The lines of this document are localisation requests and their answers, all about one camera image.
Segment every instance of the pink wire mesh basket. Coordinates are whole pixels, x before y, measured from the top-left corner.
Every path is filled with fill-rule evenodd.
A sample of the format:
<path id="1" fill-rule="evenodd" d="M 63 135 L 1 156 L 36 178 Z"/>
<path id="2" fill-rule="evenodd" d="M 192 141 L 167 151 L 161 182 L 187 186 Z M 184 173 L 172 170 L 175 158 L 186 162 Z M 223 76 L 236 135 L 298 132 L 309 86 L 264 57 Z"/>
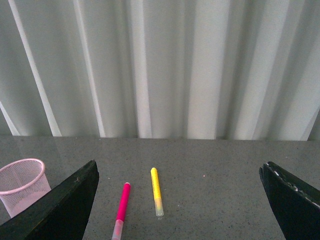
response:
<path id="1" fill-rule="evenodd" d="M 18 160 L 0 169 L 0 199 L 11 218 L 50 190 L 45 164 L 39 159 Z"/>

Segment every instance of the marker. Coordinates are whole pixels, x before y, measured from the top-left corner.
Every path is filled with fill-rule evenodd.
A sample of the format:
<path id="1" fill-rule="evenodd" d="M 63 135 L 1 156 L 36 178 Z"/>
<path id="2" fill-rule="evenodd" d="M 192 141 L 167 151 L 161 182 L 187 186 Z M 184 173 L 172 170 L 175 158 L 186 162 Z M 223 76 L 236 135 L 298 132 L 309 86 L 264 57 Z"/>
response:
<path id="1" fill-rule="evenodd" d="M 155 206 L 155 215 L 157 217 L 162 217 L 164 215 L 164 209 L 162 207 L 162 201 L 161 201 L 158 171 L 155 167 L 151 169 L 151 180 L 152 180 L 153 198 L 154 198 L 154 206 Z"/>
<path id="2" fill-rule="evenodd" d="M 122 234 L 122 228 L 126 217 L 126 210 L 128 206 L 129 194 L 130 194 L 130 183 L 126 182 L 123 185 L 122 196 L 119 204 L 118 213 L 116 215 L 112 240 L 120 240 Z"/>

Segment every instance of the yellow marker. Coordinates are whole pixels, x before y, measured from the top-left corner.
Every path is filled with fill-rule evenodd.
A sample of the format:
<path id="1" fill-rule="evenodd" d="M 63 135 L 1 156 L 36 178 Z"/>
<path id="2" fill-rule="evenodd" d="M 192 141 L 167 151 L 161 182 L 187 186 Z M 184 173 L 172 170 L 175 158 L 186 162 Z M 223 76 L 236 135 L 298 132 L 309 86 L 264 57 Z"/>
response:
<path id="1" fill-rule="evenodd" d="M 155 167 L 151 169 L 151 180 L 152 180 L 152 189 L 153 189 L 153 197 L 154 197 L 154 205 L 155 205 L 155 215 L 157 217 L 161 217 L 164 215 L 164 209 L 162 207 L 162 201 L 161 201 L 158 171 Z"/>

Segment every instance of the white curtain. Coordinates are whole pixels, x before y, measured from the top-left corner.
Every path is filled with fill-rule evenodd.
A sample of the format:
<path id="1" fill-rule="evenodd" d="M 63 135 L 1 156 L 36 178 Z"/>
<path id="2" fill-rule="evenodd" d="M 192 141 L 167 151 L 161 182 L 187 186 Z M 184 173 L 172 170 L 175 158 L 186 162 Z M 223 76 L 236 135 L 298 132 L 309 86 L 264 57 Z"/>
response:
<path id="1" fill-rule="evenodd" d="M 318 0 L 0 0 L 0 134 L 320 140 Z"/>

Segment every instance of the pink highlighter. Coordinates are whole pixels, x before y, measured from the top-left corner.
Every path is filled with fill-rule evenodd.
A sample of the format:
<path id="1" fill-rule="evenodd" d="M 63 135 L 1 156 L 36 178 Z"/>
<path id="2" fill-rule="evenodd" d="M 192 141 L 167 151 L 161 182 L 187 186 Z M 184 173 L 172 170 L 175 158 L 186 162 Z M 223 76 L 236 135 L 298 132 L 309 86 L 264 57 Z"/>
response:
<path id="1" fill-rule="evenodd" d="M 128 206 L 129 194 L 130 194 L 130 183 L 126 182 L 123 185 L 122 196 L 119 204 L 118 214 L 116 215 L 112 240 L 120 240 L 122 228 L 126 217 L 126 210 Z"/>

